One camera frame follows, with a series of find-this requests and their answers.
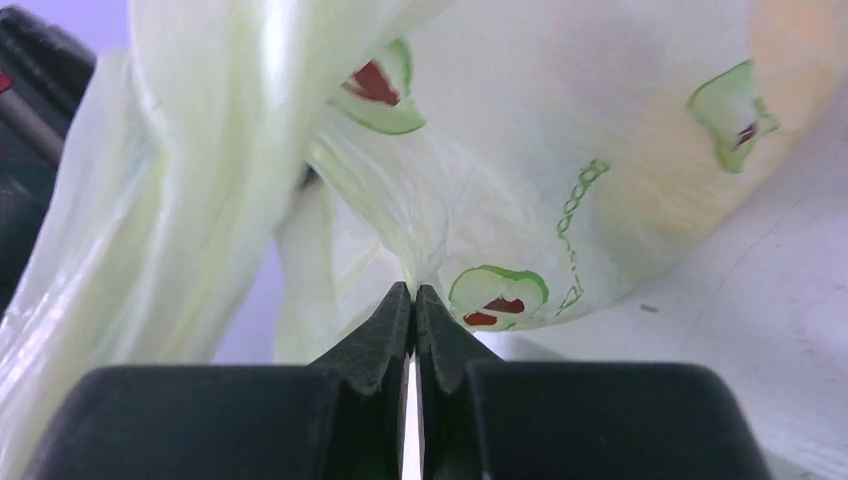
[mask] green chain print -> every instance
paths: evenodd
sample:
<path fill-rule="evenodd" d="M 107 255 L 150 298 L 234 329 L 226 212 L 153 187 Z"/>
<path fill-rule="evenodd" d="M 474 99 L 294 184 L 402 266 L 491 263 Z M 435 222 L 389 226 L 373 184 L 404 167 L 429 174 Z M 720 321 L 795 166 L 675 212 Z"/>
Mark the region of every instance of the green chain print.
<path fill-rule="evenodd" d="M 568 233 L 568 228 L 571 226 L 571 220 L 574 218 L 574 212 L 577 211 L 577 207 L 580 206 L 580 202 L 583 200 L 586 192 L 589 191 L 589 187 L 592 186 L 592 184 L 595 183 L 601 175 L 608 172 L 609 169 L 610 165 L 599 159 L 592 160 L 589 162 L 589 165 L 580 169 L 578 183 L 571 189 L 571 198 L 569 198 L 562 207 L 563 216 L 562 220 L 560 220 L 557 224 L 557 237 L 565 242 L 565 248 L 568 251 L 569 260 L 571 262 L 571 273 L 574 275 L 574 284 L 568 290 L 565 300 L 563 300 L 560 304 L 557 316 L 562 314 L 562 312 L 564 312 L 567 308 L 577 303 L 584 293 L 583 285 L 580 283 L 580 275 L 577 273 L 577 250 L 566 236 L 566 233 Z"/>

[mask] translucent plastic bag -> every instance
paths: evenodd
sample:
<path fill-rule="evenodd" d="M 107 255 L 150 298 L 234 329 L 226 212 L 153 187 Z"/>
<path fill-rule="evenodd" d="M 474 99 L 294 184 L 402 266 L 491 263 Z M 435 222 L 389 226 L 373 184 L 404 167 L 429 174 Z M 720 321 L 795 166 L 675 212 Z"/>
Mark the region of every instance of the translucent plastic bag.
<path fill-rule="evenodd" d="M 89 370 L 212 358 L 321 107 L 439 4 L 130 2 L 130 51 L 98 61 L 0 325 L 0 478 Z"/>
<path fill-rule="evenodd" d="M 208 360 L 273 235 L 288 361 L 401 278 L 486 330 L 608 304 L 780 164 L 844 76 L 845 9 L 132 1 L 0 326 L 0 478 L 86 371 Z"/>
<path fill-rule="evenodd" d="M 467 327 L 503 331 L 579 318 L 666 270 L 829 106 L 848 2 L 462 0 L 399 42 L 402 62 L 394 46 L 368 68 L 388 65 L 400 101 L 328 109 L 310 159 L 341 195 L 321 201 L 373 229 L 355 249 L 399 265 L 362 264 L 346 252 L 364 234 L 354 244 L 331 220 L 299 227 L 333 240 L 298 265 L 304 243 L 283 232 L 298 286 L 280 360 L 320 355 L 399 279 L 435 285 Z M 366 265 L 394 275 L 349 280 Z M 353 286 L 327 289 L 333 275 Z"/>

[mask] plastic bag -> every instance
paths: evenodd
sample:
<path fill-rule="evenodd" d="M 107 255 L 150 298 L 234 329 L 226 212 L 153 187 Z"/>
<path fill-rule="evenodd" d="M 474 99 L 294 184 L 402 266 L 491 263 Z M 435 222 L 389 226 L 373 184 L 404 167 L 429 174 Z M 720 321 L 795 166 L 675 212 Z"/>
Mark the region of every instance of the plastic bag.
<path fill-rule="evenodd" d="M 0 478 L 112 363 L 205 362 L 306 168 L 321 107 L 437 0 L 138 0 L 101 57 L 0 325 Z"/>
<path fill-rule="evenodd" d="M 829 106 L 848 2 L 463 0 L 403 45 L 405 69 L 389 51 L 374 60 L 401 101 L 330 110 L 310 158 L 342 214 L 373 228 L 357 248 L 400 264 L 375 257 L 367 268 L 385 276 L 346 271 L 354 286 L 330 291 L 332 275 L 366 268 L 341 253 L 351 227 L 281 236 L 299 285 L 283 301 L 282 361 L 320 355 L 373 309 L 361 298 L 399 279 L 436 286 L 465 326 L 503 331 L 579 318 L 666 270 Z M 386 130 L 380 107 L 421 128 Z M 318 236 L 332 248 L 304 252 Z M 321 266 L 294 264 L 298 252 Z M 298 308 L 317 303 L 319 316 Z"/>
<path fill-rule="evenodd" d="M 845 5 L 134 0 L 0 326 L 0 478 L 89 369 L 208 360 L 272 236 L 290 361 L 400 278 L 474 328 L 602 307 L 779 165 Z"/>

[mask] clamp jaw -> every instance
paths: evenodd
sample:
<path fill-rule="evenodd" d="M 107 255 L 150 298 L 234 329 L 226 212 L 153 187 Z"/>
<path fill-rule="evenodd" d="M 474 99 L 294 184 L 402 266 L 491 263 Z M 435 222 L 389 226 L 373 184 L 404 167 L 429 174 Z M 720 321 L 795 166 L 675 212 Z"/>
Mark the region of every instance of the clamp jaw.
<path fill-rule="evenodd" d="M 399 479 L 413 356 L 426 480 L 770 478 L 713 373 L 505 362 L 402 283 L 308 366 L 89 374 L 26 478 Z"/>

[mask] pale green plastic bag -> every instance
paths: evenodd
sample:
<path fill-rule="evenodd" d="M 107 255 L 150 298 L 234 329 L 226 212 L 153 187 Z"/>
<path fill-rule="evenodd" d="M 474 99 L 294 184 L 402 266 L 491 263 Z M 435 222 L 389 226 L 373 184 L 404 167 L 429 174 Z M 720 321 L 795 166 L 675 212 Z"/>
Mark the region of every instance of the pale green plastic bag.
<path fill-rule="evenodd" d="M 777 168 L 844 77 L 845 9 L 131 2 L 0 326 L 0 478 L 88 370 L 211 358 L 272 236 L 282 360 L 399 279 L 484 330 L 603 307 Z"/>
<path fill-rule="evenodd" d="M 310 159 L 341 195 L 321 201 L 373 229 L 356 248 L 399 265 L 375 257 L 368 268 L 393 274 L 326 288 L 360 262 L 351 227 L 284 232 L 298 286 L 282 361 L 316 358 L 397 280 L 436 286 L 466 327 L 504 331 L 582 317 L 663 272 L 829 106 L 848 68 L 848 2 L 464 0 L 403 42 L 412 67 L 384 72 L 403 103 L 383 108 L 426 124 L 387 132 L 379 112 L 330 109 Z M 291 261 L 318 236 L 335 254 Z"/>
<path fill-rule="evenodd" d="M 130 2 L 130 50 L 98 61 L 0 325 L 0 478 L 89 370 L 212 358 L 322 106 L 440 3 Z"/>

